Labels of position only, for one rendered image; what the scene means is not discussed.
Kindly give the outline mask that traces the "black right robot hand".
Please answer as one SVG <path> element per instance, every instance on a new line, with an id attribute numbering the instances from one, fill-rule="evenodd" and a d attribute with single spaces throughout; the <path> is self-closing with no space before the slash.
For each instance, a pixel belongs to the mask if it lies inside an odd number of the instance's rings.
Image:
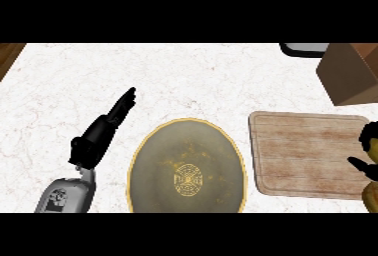
<path id="1" fill-rule="evenodd" d="M 356 157 L 349 157 L 347 161 L 355 168 L 365 173 L 365 176 L 373 181 L 378 182 L 378 121 L 365 125 L 359 136 L 359 142 L 374 163 L 368 164 Z"/>

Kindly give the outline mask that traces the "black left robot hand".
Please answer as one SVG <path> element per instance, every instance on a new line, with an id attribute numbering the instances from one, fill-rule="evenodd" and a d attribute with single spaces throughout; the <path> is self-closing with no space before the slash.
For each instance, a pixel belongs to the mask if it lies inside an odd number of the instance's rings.
<path id="1" fill-rule="evenodd" d="M 136 88 L 120 97 L 107 115 L 101 115 L 80 137 L 71 140 L 68 162 L 85 169 L 93 169 L 107 153 L 116 131 L 136 102 Z"/>

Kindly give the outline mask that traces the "pale wooden cutting board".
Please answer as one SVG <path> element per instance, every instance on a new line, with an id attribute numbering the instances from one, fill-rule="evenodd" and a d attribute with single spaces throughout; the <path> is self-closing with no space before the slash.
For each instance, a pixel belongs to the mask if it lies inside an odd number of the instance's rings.
<path id="1" fill-rule="evenodd" d="M 370 183 L 347 158 L 368 160 L 356 115 L 256 111 L 250 137 L 257 190 L 271 196 L 358 200 Z"/>

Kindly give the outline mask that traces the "brown cardboard box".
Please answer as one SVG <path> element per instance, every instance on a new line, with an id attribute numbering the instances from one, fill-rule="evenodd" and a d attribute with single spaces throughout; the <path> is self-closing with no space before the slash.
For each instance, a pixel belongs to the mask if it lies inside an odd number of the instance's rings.
<path id="1" fill-rule="evenodd" d="M 378 103 L 378 43 L 331 43 L 316 74 L 336 106 Z"/>

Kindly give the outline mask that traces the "olive plate with gold rim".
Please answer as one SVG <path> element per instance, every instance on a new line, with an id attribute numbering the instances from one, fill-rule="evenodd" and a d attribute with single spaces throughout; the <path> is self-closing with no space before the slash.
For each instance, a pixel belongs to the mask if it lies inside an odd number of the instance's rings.
<path id="1" fill-rule="evenodd" d="M 241 152 L 220 127 L 181 118 L 145 137 L 129 169 L 133 213 L 238 213 L 247 201 Z"/>

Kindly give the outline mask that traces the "black and grey appliance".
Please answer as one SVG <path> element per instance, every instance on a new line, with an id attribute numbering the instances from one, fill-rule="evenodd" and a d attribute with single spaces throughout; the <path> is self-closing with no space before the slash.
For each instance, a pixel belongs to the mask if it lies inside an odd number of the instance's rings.
<path id="1" fill-rule="evenodd" d="M 279 47 L 291 57 L 321 58 L 325 54 L 328 43 L 281 43 Z"/>

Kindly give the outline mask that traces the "brown wooden cabinet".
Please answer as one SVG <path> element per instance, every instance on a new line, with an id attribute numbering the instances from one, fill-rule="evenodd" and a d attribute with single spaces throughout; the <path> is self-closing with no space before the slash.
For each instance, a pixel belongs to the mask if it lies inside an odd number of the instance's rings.
<path id="1" fill-rule="evenodd" d="M 0 81 L 6 76 L 24 48 L 26 43 L 0 43 Z"/>

